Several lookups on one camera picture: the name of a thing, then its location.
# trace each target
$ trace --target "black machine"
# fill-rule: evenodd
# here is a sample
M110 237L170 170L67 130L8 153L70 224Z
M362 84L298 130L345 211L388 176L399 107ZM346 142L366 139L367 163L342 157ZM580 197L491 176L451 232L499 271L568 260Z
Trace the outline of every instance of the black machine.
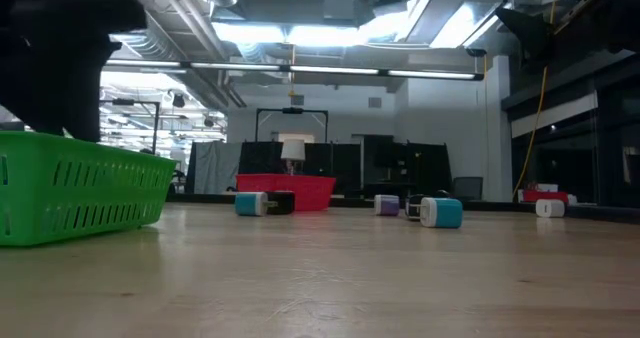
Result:
M100 140L100 72L146 28L137 0L0 0L0 104L34 130Z
M640 0L574 0L575 7L555 24L499 8L496 15L518 38L522 65L538 70L562 58L581 58L591 51L640 51Z

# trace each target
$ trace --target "gray curtain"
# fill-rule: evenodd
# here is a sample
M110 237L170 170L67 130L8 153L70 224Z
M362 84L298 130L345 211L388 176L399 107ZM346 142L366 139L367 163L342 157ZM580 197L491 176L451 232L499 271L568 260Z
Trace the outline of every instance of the gray curtain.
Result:
M194 143L196 172L194 193L221 194L236 186L242 143Z

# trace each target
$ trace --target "yellow cable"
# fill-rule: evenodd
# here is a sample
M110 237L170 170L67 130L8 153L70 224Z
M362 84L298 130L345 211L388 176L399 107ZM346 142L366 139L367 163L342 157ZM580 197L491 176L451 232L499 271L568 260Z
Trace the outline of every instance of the yellow cable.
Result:
M556 16L556 2L558 0L553 0L553 4L551 5L551 19L550 22L553 24ZM516 199L516 195L518 194L518 189L522 184L522 180L524 179L524 175L527 173L527 168L529 166L529 159L531 158L531 151L533 150L533 141L536 138L536 131L538 130L538 121L540 119L540 113L542 112L542 103L544 102L544 94L547 90L547 75L549 73L549 66L544 67L544 71L542 72L542 90L540 91L540 103L538 103L538 113L536 113L536 122L533 126L533 131L531 132L531 140L529 140L529 149L527 150L527 157L524 160L524 166L522 166L522 172L520 173L520 179L518 179L518 184L516 184L515 189L513 190L513 195L511 196L511 200Z

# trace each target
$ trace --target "green plastic basket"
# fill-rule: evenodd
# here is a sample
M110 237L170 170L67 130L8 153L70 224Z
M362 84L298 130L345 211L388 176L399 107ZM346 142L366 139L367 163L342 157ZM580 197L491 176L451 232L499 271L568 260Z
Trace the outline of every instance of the green plastic basket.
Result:
M160 219L175 162L26 132L0 132L0 245L29 246Z

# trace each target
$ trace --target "red object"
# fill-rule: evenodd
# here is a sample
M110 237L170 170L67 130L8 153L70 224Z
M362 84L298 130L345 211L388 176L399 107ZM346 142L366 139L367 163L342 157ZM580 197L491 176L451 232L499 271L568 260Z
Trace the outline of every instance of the red object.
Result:
M564 192L539 192L534 190L525 189L522 191L523 202L537 202L540 199L555 199L561 200L565 204L569 204L569 195Z
M292 191L295 210L322 211L329 208L335 178L287 174L238 174L239 192Z

